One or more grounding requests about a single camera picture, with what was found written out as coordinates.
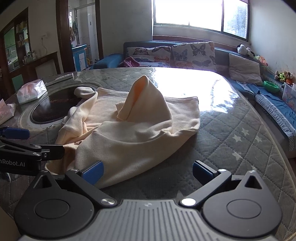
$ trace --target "butterfly pillow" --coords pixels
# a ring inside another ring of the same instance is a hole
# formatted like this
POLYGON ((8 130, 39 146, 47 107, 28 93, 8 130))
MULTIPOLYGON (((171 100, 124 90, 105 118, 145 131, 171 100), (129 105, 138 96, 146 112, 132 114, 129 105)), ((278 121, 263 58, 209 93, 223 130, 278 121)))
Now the butterfly pillow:
POLYGON ((138 62, 158 62, 159 66, 170 66, 170 55, 172 48, 168 46, 159 46, 153 48, 128 47, 126 57, 133 57, 138 62))
POLYGON ((214 42, 177 44, 172 51, 177 68, 216 71, 214 42))

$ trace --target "window frame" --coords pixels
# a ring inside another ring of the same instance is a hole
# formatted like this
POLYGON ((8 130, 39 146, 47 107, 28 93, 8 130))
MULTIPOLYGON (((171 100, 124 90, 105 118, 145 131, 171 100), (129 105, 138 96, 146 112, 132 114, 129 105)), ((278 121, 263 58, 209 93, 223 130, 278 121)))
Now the window frame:
POLYGON ((213 30, 213 29, 209 29, 209 28, 201 28, 201 27, 191 26, 190 25, 190 22, 188 23, 188 25, 174 24, 174 23, 157 23, 156 22, 156 17, 155 17, 155 13, 156 13, 155 0, 153 0, 153 25, 154 26, 177 26, 177 27, 187 27, 187 28, 205 30, 205 31, 210 31, 210 32, 214 32, 214 33, 219 33, 219 34, 227 35, 227 36, 230 36, 230 37, 233 37, 233 38, 240 39, 240 40, 243 40, 243 41, 248 42, 248 40, 249 40, 249 33, 250 33, 250 9, 251 9, 250 8, 250 1, 249 0, 247 2, 247 7, 248 7, 248 24, 247 24, 247 37, 246 38, 242 38, 240 36, 237 36, 237 35, 234 35, 234 34, 230 34, 230 33, 224 32, 224 0, 222 0, 221 31, 217 31, 217 30, 213 30))

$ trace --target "fabric fold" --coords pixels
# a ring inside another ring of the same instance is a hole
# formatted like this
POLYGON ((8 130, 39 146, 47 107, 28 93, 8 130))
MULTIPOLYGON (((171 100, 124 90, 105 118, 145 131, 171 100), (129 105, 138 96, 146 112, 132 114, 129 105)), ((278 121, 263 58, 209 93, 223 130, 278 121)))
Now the fabric fold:
POLYGON ((62 174, 101 160, 104 174, 96 183, 98 188, 161 163, 200 126, 196 96, 163 97, 147 76, 136 80, 129 93, 103 88, 88 93, 78 87, 75 94, 86 100, 69 111, 59 132, 57 144, 64 145, 65 156, 47 163, 46 168, 62 174))

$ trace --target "white plush toy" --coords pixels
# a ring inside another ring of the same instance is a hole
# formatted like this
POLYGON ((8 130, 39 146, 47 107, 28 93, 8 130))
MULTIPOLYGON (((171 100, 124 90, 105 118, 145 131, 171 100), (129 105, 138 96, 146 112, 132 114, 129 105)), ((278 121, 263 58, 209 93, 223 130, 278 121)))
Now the white plush toy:
POLYGON ((237 52, 240 55, 248 56, 250 58, 254 58, 255 54, 252 52, 250 48, 246 48, 243 44, 237 46, 237 52))

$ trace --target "dark circular glass panel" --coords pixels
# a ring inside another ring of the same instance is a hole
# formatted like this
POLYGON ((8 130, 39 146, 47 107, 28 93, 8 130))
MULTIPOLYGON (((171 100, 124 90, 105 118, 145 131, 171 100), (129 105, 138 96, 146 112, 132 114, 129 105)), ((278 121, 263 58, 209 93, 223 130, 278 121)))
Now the dark circular glass panel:
POLYGON ((74 95, 76 87, 60 90, 42 100, 33 110, 30 119, 36 124, 46 124, 64 118, 81 98, 74 95))

